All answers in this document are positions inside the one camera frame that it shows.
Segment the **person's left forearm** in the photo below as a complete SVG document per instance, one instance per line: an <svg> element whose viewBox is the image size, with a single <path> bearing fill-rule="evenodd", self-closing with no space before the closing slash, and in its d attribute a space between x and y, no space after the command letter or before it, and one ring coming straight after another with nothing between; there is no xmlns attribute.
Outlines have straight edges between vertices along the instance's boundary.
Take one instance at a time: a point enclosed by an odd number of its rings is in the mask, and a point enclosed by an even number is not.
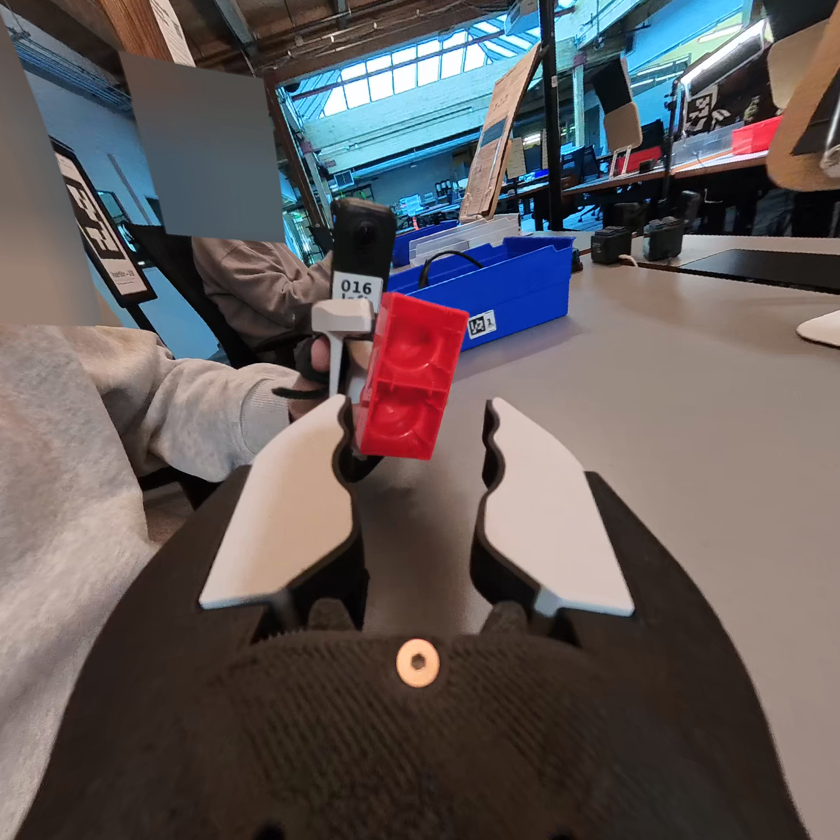
<svg viewBox="0 0 840 840"><path fill-rule="evenodd" d="M291 400L277 390L301 386L302 378L285 367L177 360L152 332L137 329L60 333L86 380L86 433L122 451L137 476L168 465L220 482L291 423Z"/></svg>

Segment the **plain blue plastic bin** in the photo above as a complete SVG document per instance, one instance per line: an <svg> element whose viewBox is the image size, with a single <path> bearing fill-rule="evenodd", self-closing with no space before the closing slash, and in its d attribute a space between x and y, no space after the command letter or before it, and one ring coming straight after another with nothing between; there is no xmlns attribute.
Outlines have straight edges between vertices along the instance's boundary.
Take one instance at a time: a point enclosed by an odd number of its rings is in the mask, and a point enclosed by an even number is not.
<svg viewBox="0 0 840 840"><path fill-rule="evenodd" d="M411 228L396 234L394 248L392 252L392 267L400 269L408 266L410 263L410 244L418 239L426 236L443 233L451 228L456 227L459 222L455 219L449 219L439 224L428 225L420 228Z"/></svg>

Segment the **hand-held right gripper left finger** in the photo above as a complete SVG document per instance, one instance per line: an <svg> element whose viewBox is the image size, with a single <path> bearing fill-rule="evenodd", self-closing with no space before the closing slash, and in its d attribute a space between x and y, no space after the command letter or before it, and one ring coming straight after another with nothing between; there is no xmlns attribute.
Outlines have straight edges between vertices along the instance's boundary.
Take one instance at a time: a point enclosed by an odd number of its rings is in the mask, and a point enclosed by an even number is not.
<svg viewBox="0 0 840 840"><path fill-rule="evenodd" d="M341 470L351 419L349 398L332 396L255 458L198 596L202 609L265 606L292 629L325 598L362 624L364 543Z"/></svg>

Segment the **red toy building block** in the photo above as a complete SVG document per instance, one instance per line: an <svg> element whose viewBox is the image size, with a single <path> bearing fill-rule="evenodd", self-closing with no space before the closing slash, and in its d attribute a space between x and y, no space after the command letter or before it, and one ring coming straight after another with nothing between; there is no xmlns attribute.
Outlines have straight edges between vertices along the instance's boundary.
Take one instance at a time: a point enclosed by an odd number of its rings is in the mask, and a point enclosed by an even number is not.
<svg viewBox="0 0 840 840"><path fill-rule="evenodd" d="M355 421L362 455L431 459L468 319L467 311L384 294Z"/></svg>

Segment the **framed marker board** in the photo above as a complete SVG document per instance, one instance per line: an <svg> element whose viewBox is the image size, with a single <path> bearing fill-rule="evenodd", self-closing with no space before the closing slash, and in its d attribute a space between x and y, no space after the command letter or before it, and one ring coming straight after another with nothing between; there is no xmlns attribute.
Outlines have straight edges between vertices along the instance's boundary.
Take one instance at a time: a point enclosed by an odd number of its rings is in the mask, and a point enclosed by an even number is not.
<svg viewBox="0 0 840 840"><path fill-rule="evenodd" d="M49 137L87 256L122 309L157 299L75 152Z"/></svg>

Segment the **tall cardboard sheet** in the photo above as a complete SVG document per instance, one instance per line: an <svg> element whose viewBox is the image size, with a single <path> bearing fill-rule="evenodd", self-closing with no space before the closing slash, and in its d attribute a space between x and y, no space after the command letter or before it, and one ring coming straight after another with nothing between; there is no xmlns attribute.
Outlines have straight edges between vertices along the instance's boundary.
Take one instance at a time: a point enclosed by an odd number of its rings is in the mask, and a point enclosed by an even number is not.
<svg viewBox="0 0 840 840"><path fill-rule="evenodd" d="M508 166L512 126L542 57L543 44L538 42L493 87L460 204L458 220L461 224L492 218L496 212Z"/></svg>

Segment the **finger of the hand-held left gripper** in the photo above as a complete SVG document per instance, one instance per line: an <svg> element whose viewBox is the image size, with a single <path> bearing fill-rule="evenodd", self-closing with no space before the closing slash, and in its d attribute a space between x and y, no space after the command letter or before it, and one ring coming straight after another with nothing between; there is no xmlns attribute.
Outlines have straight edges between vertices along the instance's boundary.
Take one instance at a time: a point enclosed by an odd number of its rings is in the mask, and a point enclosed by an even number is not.
<svg viewBox="0 0 840 840"><path fill-rule="evenodd" d="M352 451L353 456L364 456L361 452L361 428L362 428L362 396L367 379L367 370L361 367L350 367L347 381L346 394L350 399L351 419L353 425Z"/></svg>

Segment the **black desk mat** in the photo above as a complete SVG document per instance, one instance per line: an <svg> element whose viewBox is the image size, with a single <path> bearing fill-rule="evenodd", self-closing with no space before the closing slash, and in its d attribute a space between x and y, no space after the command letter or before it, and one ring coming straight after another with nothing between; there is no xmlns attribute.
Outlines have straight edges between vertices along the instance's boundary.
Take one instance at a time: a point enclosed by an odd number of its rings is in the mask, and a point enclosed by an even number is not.
<svg viewBox="0 0 840 840"><path fill-rule="evenodd" d="M683 263L683 274L839 294L839 255L734 248Z"/></svg>

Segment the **red plastic bin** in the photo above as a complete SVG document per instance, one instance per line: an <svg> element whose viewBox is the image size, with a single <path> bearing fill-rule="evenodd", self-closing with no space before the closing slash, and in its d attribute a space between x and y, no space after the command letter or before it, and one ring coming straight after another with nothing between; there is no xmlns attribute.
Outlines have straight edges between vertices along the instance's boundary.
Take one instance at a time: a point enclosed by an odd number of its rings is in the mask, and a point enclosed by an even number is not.
<svg viewBox="0 0 840 840"><path fill-rule="evenodd" d="M777 115L735 129L731 134L731 154L744 156L768 151L781 121L782 116Z"/></svg>

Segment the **blue bin with marker label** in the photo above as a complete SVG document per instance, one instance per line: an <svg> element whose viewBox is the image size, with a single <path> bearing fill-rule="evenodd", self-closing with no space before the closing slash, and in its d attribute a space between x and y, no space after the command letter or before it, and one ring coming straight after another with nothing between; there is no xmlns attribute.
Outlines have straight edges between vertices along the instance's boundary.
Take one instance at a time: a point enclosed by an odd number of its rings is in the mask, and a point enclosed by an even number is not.
<svg viewBox="0 0 840 840"><path fill-rule="evenodd" d="M509 237L436 255L393 274L387 290L468 312L468 351L565 317L573 256L573 237Z"/></svg>

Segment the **black white marker sign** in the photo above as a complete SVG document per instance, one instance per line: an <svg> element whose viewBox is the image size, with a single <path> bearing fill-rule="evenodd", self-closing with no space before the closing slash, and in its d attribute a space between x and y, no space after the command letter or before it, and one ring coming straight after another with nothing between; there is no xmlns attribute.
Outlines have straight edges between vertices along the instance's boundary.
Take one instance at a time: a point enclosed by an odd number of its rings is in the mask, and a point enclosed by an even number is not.
<svg viewBox="0 0 840 840"><path fill-rule="evenodd" d="M679 137L688 139L719 128L748 123L761 112L766 97L760 90L729 90L715 85L689 99Z"/></svg>

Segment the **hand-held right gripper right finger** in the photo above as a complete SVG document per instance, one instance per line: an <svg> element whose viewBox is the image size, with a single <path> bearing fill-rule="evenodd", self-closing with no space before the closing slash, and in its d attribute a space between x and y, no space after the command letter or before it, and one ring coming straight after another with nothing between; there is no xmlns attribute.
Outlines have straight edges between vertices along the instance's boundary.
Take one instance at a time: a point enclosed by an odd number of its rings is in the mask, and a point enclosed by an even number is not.
<svg viewBox="0 0 840 840"><path fill-rule="evenodd" d="M469 558L490 604L527 616L560 610L629 617L635 605L580 461L507 401L487 401L482 428L485 493Z"/></svg>

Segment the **clear plastic bin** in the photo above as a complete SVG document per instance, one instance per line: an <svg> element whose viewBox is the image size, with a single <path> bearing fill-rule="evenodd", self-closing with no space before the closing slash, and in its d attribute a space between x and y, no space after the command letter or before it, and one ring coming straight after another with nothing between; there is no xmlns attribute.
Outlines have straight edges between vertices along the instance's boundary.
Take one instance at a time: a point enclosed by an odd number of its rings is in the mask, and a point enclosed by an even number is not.
<svg viewBox="0 0 840 840"><path fill-rule="evenodd" d="M445 251L466 252L483 245L498 247L505 238L519 236L520 232L518 213L500 214L492 219L435 230L412 240L408 246L408 264L411 267L421 266L427 259Z"/></svg>

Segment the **person's left hand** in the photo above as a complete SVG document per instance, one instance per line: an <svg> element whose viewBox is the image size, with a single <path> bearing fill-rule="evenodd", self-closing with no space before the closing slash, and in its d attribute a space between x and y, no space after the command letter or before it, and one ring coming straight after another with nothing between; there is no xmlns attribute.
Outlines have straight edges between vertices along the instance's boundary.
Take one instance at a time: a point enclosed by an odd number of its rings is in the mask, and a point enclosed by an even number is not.
<svg viewBox="0 0 840 840"><path fill-rule="evenodd" d="M315 406L323 403L329 398L329 385L321 384L320 378L323 376L329 377L331 370L331 345L329 338L325 335L320 335L314 339L304 342L299 347L300 360L296 362L298 377L295 381L292 390L295 393L303 393L315 391L317 393L314 397L308 398L288 398L288 410L291 421L296 421L309 413ZM368 371L371 352L373 350L373 342L367 339L347 339L345 340L342 351L342 362L348 365L349 368L363 368Z"/></svg>

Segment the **wooden pillar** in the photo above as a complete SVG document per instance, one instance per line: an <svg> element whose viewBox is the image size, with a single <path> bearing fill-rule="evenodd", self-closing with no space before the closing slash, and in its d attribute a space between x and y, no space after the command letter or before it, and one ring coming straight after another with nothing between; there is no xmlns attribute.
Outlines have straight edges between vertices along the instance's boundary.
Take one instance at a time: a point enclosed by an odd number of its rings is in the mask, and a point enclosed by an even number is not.
<svg viewBox="0 0 840 840"><path fill-rule="evenodd" d="M195 60L172 1L99 1L122 51L195 67Z"/></svg>

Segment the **black metal pole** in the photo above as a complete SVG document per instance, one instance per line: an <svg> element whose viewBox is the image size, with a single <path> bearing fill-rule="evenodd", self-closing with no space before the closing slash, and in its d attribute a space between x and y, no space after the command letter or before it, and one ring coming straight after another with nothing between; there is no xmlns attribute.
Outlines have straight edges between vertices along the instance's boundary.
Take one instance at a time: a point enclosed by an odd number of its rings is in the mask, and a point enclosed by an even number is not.
<svg viewBox="0 0 840 840"><path fill-rule="evenodd" d="M539 1L542 42L542 86L545 111L545 149L548 164L549 229L559 232L563 226L562 160L560 110L558 95L557 45L555 39L555 2Z"/></svg>

